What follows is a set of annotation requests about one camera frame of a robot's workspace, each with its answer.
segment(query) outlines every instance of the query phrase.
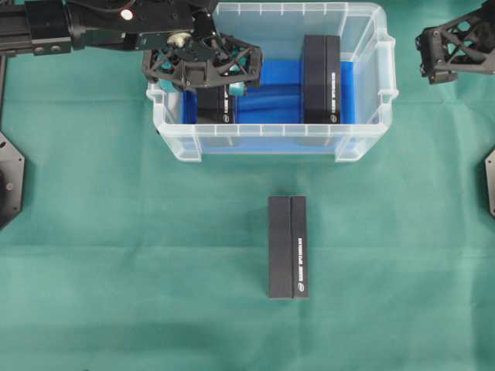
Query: green fabric surface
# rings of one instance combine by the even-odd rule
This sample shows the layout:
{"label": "green fabric surface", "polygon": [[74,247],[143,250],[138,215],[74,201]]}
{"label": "green fabric surface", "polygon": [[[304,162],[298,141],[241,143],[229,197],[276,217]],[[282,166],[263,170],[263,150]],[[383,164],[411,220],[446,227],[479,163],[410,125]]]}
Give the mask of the green fabric surface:
{"label": "green fabric surface", "polygon": [[[383,0],[400,97],[358,163],[177,161],[141,54],[10,61],[2,130],[24,153],[0,233],[0,369],[495,369],[495,79],[430,87],[415,37],[479,1]],[[267,299],[267,197],[308,203],[308,301]]]}

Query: robotic arm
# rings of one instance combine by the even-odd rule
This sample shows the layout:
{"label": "robotic arm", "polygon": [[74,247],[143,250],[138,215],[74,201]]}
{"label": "robotic arm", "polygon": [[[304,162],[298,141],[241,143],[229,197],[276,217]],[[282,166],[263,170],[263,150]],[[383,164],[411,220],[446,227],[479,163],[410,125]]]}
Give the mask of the robotic arm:
{"label": "robotic arm", "polygon": [[0,7],[0,56],[85,47],[144,51],[143,73],[180,90],[258,86],[257,46],[217,31],[217,0],[40,0]]}
{"label": "robotic arm", "polygon": [[495,73],[495,0],[416,38],[421,74],[431,84],[457,80],[457,72]]}

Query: blue foam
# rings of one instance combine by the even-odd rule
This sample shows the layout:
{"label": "blue foam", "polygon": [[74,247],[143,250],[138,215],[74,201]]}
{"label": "blue foam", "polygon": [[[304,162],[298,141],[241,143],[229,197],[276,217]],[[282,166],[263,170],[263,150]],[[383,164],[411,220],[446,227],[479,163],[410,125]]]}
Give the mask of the blue foam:
{"label": "blue foam", "polygon": [[[301,63],[298,60],[266,60],[261,71],[261,87],[248,88],[237,99],[238,124],[300,124],[302,117]],[[354,124],[352,62],[341,63],[341,122]],[[197,122],[197,99],[183,95],[183,123]]]}

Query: plastic storage box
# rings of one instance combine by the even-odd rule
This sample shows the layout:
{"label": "plastic storage box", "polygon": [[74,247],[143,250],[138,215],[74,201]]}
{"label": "plastic storage box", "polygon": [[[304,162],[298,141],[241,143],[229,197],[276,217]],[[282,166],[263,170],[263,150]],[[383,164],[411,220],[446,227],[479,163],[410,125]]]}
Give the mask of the plastic storage box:
{"label": "plastic storage box", "polygon": [[265,59],[299,60],[304,35],[340,35],[341,59],[353,63],[355,124],[183,124],[181,93],[149,84],[153,121],[181,161],[202,154],[328,154],[354,162],[392,123],[395,40],[384,10],[372,3],[225,3],[217,28],[259,45]]}

